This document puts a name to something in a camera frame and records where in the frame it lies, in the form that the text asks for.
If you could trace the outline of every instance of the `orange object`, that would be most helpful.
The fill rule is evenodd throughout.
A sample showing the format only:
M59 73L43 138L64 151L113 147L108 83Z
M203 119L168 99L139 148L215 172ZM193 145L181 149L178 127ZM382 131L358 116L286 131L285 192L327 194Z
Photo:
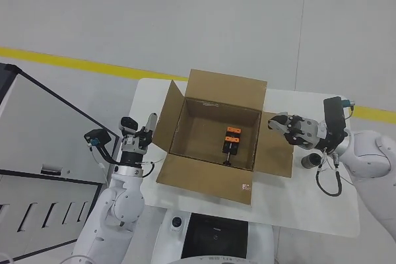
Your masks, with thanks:
M239 143L239 138L237 138L237 137L225 137L224 141L233 142L233 143Z
M227 132L233 132L236 134L240 134L241 133L241 129L240 128L234 128L234 127L227 127Z

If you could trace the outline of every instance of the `open cardboard box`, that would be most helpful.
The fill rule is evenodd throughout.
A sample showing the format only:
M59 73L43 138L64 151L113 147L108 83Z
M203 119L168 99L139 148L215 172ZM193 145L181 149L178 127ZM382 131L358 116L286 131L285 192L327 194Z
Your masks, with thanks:
M185 96L172 81L153 143L168 155L158 183L251 204L252 174L292 176L293 146L268 129L267 82L191 70ZM227 127L242 130L237 155L225 166Z

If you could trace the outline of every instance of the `teal connector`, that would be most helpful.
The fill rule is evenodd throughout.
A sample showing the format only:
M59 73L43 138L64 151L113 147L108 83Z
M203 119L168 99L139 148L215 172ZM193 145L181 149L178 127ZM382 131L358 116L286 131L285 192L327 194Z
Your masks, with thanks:
M355 105L355 102L352 100L342 100L342 107L347 108L347 107L352 107Z

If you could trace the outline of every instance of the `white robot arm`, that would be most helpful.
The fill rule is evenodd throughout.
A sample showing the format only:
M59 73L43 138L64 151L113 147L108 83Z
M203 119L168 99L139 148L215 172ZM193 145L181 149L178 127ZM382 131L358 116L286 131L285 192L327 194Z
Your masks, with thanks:
M287 113L276 115L268 125L282 133L291 145L318 149L332 156L336 168L339 161L342 162L361 200L396 241L396 142L374 131L346 129L343 108L353 110L353 105L339 97L324 100L327 126ZM334 197L341 194L340 180L337 171L339 190L335 194L326 192L317 183L326 194Z
M113 160L104 147L110 141L105 130L96 129L84 136L91 151L96 147L104 160L118 167L112 174L109 188L101 193L85 223L72 253L72 263L94 264L90 259L97 264L120 264L123 261L145 205L139 188L143 177L150 172L143 176L143 156L151 144L156 123L157 115L151 114L147 125L137 131L137 122L129 117L122 118L119 125L123 135L120 162Z
M396 142L373 131L350 132L339 160L368 210L396 241Z

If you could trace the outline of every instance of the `white tabletop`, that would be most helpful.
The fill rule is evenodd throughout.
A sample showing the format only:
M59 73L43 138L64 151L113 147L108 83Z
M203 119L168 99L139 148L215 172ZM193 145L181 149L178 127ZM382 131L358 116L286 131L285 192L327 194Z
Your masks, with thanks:
M158 79L141 79L138 82L129 116L139 126L145 125L150 113L160 115L169 84L170 81ZM176 84L185 94L187 82L176 81ZM263 111L288 112L321 121L324 119L323 99L332 96L267 89ZM343 181L343 192L339 197L324 194L315 182L316 169L307 170L300 165L301 158L309 153L308 150L294 147L290 179L254 173L251 206L156 183L163 162L157 163L154 172L144 179L141 191L145 204L155 207L338 236L358 236L360 225L355 188ZM157 161L165 156L166 152L151 144L144 161ZM350 180L343 165L340 166L340 173ZM337 182L332 170L322 172L320 182L326 190L336 192Z

